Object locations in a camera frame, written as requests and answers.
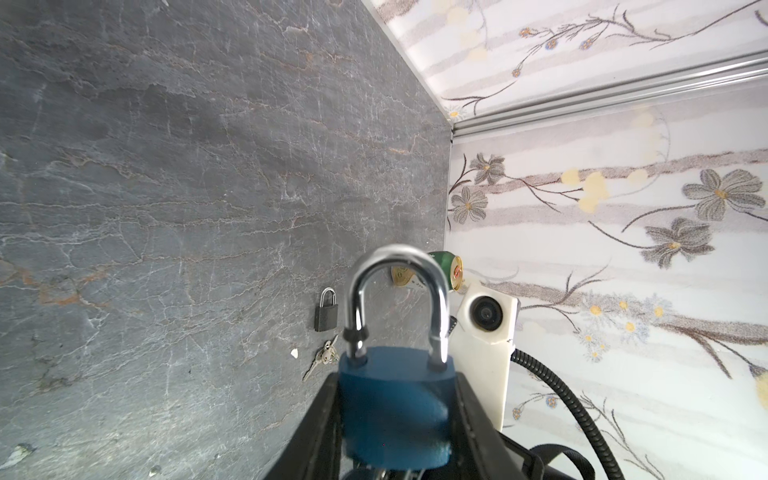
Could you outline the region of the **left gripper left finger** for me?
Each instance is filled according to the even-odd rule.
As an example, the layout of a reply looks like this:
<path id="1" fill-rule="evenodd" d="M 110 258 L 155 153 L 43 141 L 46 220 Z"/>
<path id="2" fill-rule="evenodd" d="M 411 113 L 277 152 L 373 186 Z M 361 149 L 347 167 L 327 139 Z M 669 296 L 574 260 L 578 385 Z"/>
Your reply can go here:
<path id="1" fill-rule="evenodd" d="M 321 385 L 266 480 L 335 480 L 340 477 L 342 427 L 337 373 Z"/>

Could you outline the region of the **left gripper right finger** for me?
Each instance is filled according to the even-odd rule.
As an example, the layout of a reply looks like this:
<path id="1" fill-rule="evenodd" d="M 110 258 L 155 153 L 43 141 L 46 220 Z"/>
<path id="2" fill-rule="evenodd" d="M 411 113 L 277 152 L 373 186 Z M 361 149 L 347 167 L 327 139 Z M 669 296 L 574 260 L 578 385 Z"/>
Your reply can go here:
<path id="1" fill-rule="evenodd" d="M 455 479 L 526 478 L 462 373 L 455 376 L 455 413 L 451 436 Z"/>

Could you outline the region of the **blue padlock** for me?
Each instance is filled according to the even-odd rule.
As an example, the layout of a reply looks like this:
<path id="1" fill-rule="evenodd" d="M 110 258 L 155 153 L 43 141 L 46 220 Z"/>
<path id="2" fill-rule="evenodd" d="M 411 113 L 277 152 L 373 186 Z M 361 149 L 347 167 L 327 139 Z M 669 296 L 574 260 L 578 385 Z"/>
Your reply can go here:
<path id="1" fill-rule="evenodd" d="M 429 347 L 368 347 L 364 290 L 380 270 L 403 266 L 430 295 Z M 456 370 L 448 353 L 448 283 L 439 265 L 414 247 L 393 244 L 361 257 L 346 289 L 346 353 L 339 361 L 340 418 L 346 454 L 373 468 L 438 469 L 452 454 Z"/>

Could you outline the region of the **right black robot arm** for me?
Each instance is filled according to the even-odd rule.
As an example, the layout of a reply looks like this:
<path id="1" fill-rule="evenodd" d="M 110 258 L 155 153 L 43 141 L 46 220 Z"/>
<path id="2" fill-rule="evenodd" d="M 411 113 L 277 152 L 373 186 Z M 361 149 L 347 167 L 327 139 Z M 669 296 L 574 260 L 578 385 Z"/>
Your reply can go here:
<path id="1" fill-rule="evenodd" d="M 529 386 L 508 406 L 502 434 L 516 452 L 534 457 L 529 477 L 624 479 L 608 433 L 598 425 L 597 407 L 532 355 L 517 349 L 511 363 L 527 372 Z"/>

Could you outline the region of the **small black padlock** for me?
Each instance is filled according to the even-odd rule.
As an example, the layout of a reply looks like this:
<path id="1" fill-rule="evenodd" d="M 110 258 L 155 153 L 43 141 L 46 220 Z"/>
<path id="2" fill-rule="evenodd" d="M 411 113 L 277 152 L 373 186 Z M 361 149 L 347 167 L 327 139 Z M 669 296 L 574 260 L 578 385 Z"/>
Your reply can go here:
<path id="1" fill-rule="evenodd" d="M 338 302 L 336 291 L 332 287 L 325 288 L 319 297 L 315 311 L 314 330 L 325 332 L 334 330 L 338 323 Z"/>

